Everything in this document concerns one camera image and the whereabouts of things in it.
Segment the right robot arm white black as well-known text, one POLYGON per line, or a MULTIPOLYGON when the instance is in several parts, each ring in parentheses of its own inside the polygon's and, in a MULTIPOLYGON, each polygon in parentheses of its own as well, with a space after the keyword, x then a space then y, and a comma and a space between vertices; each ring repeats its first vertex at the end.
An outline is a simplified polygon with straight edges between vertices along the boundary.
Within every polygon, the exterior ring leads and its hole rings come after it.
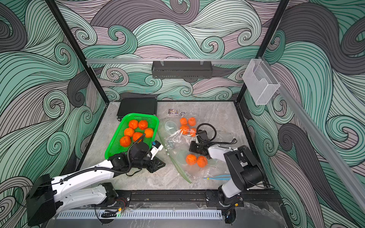
POLYGON ((230 179, 219 187, 218 199, 222 206, 233 204, 233 200, 243 191, 258 187, 264 180, 265 172, 246 145, 234 147, 236 138, 231 141, 215 141, 217 130, 209 123, 201 123, 196 128, 196 140, 191 141, 189 151, 205 159, 222 161, 228 167, 230 179))

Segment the green-zip bag of oranges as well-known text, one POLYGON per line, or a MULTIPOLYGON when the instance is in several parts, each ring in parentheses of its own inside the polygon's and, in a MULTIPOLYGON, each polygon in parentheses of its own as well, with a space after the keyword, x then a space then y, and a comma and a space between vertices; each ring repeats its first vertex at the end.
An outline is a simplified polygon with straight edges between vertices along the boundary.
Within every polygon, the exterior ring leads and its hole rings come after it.
POLYGON ((191 141, 188 143, 165 142, 160 136, 158 137, 162 140, 165 152, 173 166, 188 183, 198 181, 205 169, 214 167, 219 170, 227 170, 220 167, 222 162, 217 159, 208 159, 206 156, 190 152, 191 141))

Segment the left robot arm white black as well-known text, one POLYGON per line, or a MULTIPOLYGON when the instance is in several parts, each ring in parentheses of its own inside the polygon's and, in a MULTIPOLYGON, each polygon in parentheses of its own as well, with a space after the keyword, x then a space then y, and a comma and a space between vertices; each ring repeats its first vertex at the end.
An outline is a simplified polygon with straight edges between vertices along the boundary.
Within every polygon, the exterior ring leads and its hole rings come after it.
POLYGON ((123 174, 129 176, 133 168, 154 173, 165 166, 156 157, 163 145, 159 141, 148 145, 143 140, 141 136, 127 152, 115 154, 89 168, 54 178, 49 174, 40 176, 26 195, 28 225, 40 225, 63 211, 84 205, 113 206, 117 193, 111 183, 95 188, 91 185, 123 174))

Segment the orange fruit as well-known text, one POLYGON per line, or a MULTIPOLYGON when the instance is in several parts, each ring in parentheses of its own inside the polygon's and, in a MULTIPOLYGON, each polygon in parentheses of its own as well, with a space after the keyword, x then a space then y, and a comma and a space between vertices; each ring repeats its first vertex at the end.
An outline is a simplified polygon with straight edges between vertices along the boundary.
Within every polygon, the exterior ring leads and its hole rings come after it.
POLYGON ((126 128, 124 130, 124 136, 133 137, 134 133, 135 133, 135 130, 130 127, 126 128))
POLYGON ((152 138, 154 135, 154 130, 152 128, 147 128, 145 129, 144 134, 146 138, 152 138))
POLYGON ((133 142, 140 143, 144 139, 144 134, 141 132, 135 132, 132 136, 133 142))
POLYGON ((129 147, 129 146, 131 145, 132 141, 131 141, 131 138, 130 138, 130 137, 128 137, 128 136, 123 136, 123 137, 119 140, 119 143, 120 143, 120 145, 121 145, 122 147, 127 148, 127 147, 129 147))
POLYGON ((148 122, 146 121, 146 120, 141 120, 141 121, 139 121, 138 122, 138 128, 140 129, 140 130, 145 130, 145 129, 147 129, 148 128, 148 122))

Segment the orange fruit taken out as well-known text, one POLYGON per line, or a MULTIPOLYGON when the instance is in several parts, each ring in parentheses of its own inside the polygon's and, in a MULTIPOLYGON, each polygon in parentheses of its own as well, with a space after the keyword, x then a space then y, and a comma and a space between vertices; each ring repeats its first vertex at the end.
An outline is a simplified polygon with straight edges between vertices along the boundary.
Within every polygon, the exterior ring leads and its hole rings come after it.
POLYGON ((139 125, 139 122, 135 119, 129 121, 129 123, 128 123, 128 127, 133 129, 133 130, 137 129, 138 125, 139 125))

